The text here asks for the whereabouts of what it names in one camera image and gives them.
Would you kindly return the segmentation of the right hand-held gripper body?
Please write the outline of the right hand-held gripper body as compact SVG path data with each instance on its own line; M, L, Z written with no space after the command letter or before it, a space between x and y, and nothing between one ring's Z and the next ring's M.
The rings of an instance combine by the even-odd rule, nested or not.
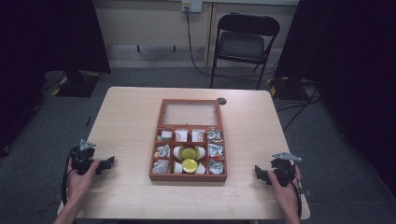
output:
M271 161L273 172L276 175L278 183L282 187L286 187L295 176L295 165L292 162L301 161L302 158L292 155L289 152L275 153L273 157L274 159Z

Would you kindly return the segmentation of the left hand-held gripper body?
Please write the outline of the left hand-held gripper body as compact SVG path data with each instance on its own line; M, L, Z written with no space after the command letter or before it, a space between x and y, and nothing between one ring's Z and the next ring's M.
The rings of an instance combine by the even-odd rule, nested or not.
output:
M71 149L72 169L79 175L84 175L93 162L96 144L81 139L79 144Z

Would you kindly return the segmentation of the person's left hand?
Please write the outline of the person's left hand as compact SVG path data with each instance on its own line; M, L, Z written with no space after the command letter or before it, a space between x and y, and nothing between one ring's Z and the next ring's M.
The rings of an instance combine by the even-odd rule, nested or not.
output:
M77 204L83 202L92 186L95 171L98 168L99 163L99 160L94 160L88 171L84 175L79 175L72 169L72 162L69 162L67 169L69 203Z

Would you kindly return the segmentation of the person's right hand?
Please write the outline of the person's right hand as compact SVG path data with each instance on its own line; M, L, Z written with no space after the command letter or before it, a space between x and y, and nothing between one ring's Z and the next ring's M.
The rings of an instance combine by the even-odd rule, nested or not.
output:
M295 192L293 185L288 184L286 187L282 187L278 183L276 175L273 172L269 172L268 175L272 182L276 201L278 202L284 217L296 217L299 219L297 193Z

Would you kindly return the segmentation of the silver blue sachet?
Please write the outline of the silver blue sachet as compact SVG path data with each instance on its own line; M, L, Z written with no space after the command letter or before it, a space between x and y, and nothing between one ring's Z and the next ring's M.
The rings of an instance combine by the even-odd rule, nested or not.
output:
M211 143L219 143L222 142L222 136L220 130L209 130L207 132L207 141Z
M221 175L224 172L224 162L223 161L209 161L209 173L212 175Z
M224 156L223 145L209 144L208 145L208 155L211 158L220 158Z

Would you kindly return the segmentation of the wooden compartment box with lid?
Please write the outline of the wooden compartment box with lid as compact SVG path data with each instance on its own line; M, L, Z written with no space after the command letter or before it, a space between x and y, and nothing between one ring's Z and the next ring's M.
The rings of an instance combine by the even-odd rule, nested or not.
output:
M191 131L193 129L205 130L204 142L192 142ZM171 131L173 138L171 141L158 141L157 135L160 130ZM175 130L187 130L188 141L176 142ZM223 141L219 143L211 143L207 141L207 132L209 130L220 130ZM223 145L224 156L220 158L211 158L208 155L208 145ZM170 146L169 157L155 157L154 151L158 146ZM173 149L178 146L194 147L199 146L205 149L205 157L202 164L205 166L205 173L198 174L174 174L175 158ZM169 160L167 174L154 174L151 172L153 163L156 160ZM223 161L224 172L221 175L212 175L209 173L209 161ZM150 166L148 176L152 181L176 181L176 182L224 182L227 177L227 161L226 161L226 145L225 134L223 131L222 118L220 113L219 102L216 100L180 100L180 99L164 99L158 118L153 149L151 153Z

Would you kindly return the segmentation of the black stand base striped tape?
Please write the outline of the black stand base striped tape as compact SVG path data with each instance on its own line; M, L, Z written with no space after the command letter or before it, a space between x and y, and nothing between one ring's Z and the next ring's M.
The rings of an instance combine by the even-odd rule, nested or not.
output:
M280 101L307 101L309 99L301 82L294 82L287 77L270 78L268 81L270 93Z
M100 74L89 71L78 71L70 76L65 71L50 71L45 75L46 83L41 92L58 97L89 98L100 77Z

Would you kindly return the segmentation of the black curtain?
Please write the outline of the black curtain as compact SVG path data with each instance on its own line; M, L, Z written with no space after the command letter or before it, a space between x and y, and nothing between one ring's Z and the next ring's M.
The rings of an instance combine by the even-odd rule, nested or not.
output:
M396 0L299 0L277 77L313 79L396 196Z
M93 0L0 0L0 156L41 100L49 71L110 72Z

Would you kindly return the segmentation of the black folding chair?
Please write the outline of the black folding chair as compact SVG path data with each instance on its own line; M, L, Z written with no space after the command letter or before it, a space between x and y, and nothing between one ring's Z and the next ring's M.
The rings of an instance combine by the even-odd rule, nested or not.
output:
M255 64L254 71L261 65L258 89L279 31L278 21L269 16L237 12L222 16L217 27L210 87L213 87L216 76L217 60L224 60Z

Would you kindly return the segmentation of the white wall outlet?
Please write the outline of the white wall outlet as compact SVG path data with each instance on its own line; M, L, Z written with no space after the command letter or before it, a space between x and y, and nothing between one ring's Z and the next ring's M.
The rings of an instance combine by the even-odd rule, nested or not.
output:
M203 11L203 3L196 0L182 0L181 10L183 12L201 13Z

